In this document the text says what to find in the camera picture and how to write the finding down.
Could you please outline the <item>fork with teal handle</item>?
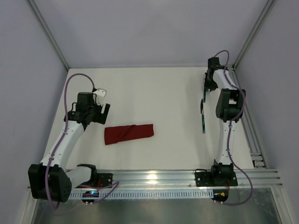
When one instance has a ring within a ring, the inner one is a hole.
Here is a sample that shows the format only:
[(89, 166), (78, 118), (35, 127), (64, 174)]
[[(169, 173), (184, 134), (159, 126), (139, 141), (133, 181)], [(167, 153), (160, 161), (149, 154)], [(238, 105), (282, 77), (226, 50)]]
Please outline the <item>fork with teal handle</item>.
[(203, 103), (206, 102), (206, 88), (204, 87), (204, 93), (203, 93)]

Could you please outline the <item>dark red cloth napkin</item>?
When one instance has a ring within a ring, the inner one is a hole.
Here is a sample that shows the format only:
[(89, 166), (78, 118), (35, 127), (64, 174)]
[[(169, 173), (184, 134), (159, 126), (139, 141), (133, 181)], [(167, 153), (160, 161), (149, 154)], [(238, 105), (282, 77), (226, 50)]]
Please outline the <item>dark red cloth napkin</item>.
[(152, 136), (154, 136), (153, 124), (106, 127), (104, 130), (104, 143), (105, 145), (112, 145)]

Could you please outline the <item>knife with teal handle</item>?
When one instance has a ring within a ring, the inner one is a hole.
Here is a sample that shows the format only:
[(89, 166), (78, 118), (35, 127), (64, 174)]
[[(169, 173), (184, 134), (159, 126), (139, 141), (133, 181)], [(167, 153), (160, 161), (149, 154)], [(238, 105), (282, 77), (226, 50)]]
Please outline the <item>knife with teal handle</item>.
[(201, 113), (201, 121), (202, 121), (202, 132), (205, 134), (206, 132), (206, 127), (205, 127), (205, 115), (204, 115), (204, 102), (203, 98), (200, 102), (200, 113)]

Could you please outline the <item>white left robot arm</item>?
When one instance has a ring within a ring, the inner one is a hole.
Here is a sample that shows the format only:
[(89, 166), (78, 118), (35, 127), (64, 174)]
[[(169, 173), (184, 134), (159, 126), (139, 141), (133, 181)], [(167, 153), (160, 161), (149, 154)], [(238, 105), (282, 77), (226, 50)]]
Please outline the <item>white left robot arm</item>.
[(34, 199), (64, 203), (71, 191), (81, 184), (95, 187), (99, 178), (95, 165), (79, 164), (66, 170), (70, 155), (91, 123), (105, 124), (110, 104), (105, 104), (106, 91), (94, 89), (80, 92), (77, 101), (64, 117), (62, 131), (54, 146), (39, 164), (28, 169), (31, 194)]

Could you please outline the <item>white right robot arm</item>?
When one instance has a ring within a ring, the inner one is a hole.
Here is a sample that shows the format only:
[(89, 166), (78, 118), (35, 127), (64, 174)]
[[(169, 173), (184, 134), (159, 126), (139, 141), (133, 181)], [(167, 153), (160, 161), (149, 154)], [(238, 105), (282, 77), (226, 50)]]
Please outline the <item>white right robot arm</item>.
[(220, 90), (215, 108), (216, 118), (220, 122), (218, 151), (208, 172), (208, 183), (212, 186), (236, 186), (236, 165), (233, 162), (232, 150), (236, 127), (245, 107), (246, 91), (234, 84), (228, 69), (220, 64), (217, 56), (208, 59), (203, 89), (203, 103), (206, 102), (208, 92)]

